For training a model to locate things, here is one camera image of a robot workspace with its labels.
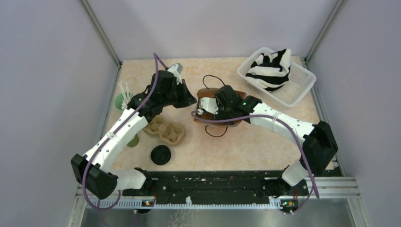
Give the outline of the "stack of green paper cups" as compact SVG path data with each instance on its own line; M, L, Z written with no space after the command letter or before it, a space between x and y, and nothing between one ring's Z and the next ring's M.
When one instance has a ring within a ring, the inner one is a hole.
M127 147L129 148L133 148L135 146L137 146L139 143L139 137L136 134L128 143L127 143Z

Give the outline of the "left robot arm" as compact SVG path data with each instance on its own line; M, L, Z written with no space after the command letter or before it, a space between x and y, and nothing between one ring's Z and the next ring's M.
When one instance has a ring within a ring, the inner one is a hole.
M134 189L139 195L150 193L152 183L143 170L112 171L118 155L127 144L167 106L189 107L197 102L181 77L183 67L176 63L157 70L151 84L128 103L112 128L85 154L71 159L75 178L84 195L91 192L103 200L114 192Z

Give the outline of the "orange paper bag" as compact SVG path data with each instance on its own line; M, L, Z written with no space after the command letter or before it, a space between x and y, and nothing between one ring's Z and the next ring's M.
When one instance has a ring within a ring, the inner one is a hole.
M219 122L219 120L236 118L233 105L239 104L239 100L244 100L247 94L234 90L230 85L225 84L221 78L214 75L205 75L202 80L205 80L208 76L218 79L223 86L220 88L208 87L204 83L205 88L199 89L197 92L196 116L200 120L194 119L193 121L203 123L207 135L219 138L226 134L228 128L236 127L241 123L240 120L231 122ZM225 130L220 135L213 135L208 132L209 126L224 128Z

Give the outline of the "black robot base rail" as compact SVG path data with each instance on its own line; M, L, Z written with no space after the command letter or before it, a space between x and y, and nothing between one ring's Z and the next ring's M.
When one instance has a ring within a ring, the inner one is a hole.
M141 189L125 189L125 197L150 196L156 203L195 205L268 204L309 193L305 180L289 186L279 179L281 171L153 171Z

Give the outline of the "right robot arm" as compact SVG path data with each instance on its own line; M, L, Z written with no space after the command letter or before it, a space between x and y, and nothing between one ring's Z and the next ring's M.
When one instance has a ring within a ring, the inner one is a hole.
M202 88L197 97L198 106L192 113L196 122L218 127L236 127L247 122L266 128L298 147L300 159L286 167L277 182L281 194L290 195L304 178L322 174L339 149L327 122L295 119L230 85Z

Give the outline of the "stack of black cup lids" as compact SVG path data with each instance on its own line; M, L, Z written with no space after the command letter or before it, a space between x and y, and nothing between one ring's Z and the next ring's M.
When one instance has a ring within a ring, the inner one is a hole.
M151 151L150 158L154 164L163 166L170 161L171 150L166 145L158 145Z

